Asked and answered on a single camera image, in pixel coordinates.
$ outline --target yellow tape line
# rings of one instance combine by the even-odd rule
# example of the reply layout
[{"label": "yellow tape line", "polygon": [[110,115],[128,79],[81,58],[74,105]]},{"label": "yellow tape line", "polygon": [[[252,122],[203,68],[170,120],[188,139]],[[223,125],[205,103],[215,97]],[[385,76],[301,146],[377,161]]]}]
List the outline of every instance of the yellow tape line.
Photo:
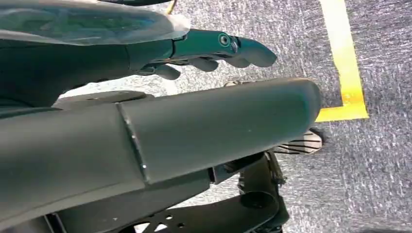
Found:
[{"label": "yellow tape line", "polygon": [[369,118],[344,0],[320,0],[333,61],[339,73],[342,107],[322,109],[316,122]]}]

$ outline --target robotic hand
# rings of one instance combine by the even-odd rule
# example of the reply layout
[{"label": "robotic hand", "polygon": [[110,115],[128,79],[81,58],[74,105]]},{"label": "robotic hand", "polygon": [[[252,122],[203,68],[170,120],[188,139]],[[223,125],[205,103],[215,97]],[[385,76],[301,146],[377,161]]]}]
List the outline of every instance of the robotic hand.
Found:
[{"label": "robotic hand", "polygon": [[[63,98],[67,90],[168,66],[271,66],[259,42],[191,30],[179,39],[68,46],[2,41],[1,233],[279,232],[276,144],[304,133],[318,87],[279,79],[162,98],[134,91]],[[241,172],[241,195],[168,209]]]},{"label": "robotic hand", "polygon": [[167,64],[191,65],[204,72],[211,72],[218,67],[217,60],[224,60],[237,68],[251,64],[269,67],[276,61],[276,55],[261,43],[216,31],[191,30],[183,38],[172,40],[172,48],[165,58],[152,61],[137,71],[137,74],[156,74],[175,80],[180,73]]}]

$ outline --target gray carpet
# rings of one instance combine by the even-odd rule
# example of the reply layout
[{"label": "gray carpet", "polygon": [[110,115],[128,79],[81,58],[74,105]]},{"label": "gray carpet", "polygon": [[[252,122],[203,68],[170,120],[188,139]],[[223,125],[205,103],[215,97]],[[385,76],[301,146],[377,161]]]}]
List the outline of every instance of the gray carpet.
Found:
[{"label": "gray carpet", "polygon": [[[288,183],[281,190],[291,219],[286,233],[391,233],[412,230],[412,2],[347,0],[370,119],[317,123],[326,138],[310,156],[282,156]],[[180,0],[176,13],[193,27],[249,37],[273,49],[271,68],[212,73],[183,68],[178,92],[222,86],[235,79],[306,77],[324,94],[324,107],[341,106],[338,74],[317,0]],[[158,78],[127,78],[85,90],[143,90],[166,95]],[[236,195],[229,180],[188,202]]]}]

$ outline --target hole in bracket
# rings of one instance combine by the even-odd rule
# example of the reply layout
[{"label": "hole in bracket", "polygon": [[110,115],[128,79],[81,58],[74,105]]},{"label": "hole in bracket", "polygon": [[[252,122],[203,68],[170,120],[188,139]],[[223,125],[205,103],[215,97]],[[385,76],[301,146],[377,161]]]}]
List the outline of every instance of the hole in bracket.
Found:
[{"label": "hole in bracket", "polygon": [[161,231],[161,230],[166,229],[166,228],[167,228],[167,226],[165,224],[159,223],[159,225],[156,227],[154,232],[158,232],[158,231]]},{"label": "hole in bracket", "polygon": [[142,222],[135,226],[136,233],[143,233],[144,230],[150,225],[150,222]]}]

